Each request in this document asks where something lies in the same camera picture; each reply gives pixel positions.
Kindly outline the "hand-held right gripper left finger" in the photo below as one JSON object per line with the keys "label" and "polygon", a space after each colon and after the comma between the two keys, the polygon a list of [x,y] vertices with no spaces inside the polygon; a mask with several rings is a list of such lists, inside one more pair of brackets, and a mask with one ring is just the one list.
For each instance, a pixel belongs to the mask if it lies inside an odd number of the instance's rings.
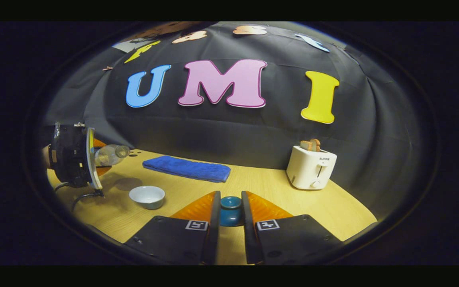
{"label": "hand-held right gripper left finger", "polygon": [[170,217],[155,216],[123,246],[160,265],[215,265],[221,198],[213,191]]}

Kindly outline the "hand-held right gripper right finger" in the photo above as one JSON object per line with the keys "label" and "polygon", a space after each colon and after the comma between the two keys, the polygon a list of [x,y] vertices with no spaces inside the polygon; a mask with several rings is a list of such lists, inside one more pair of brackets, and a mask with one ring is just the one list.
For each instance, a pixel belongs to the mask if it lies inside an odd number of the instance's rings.
{"label": "hand-held right gripper right finger", "polygon": [[248,264],[319,263],[343,246],[308,214],[293,216],[249,191],[242,191],[241,196]]}

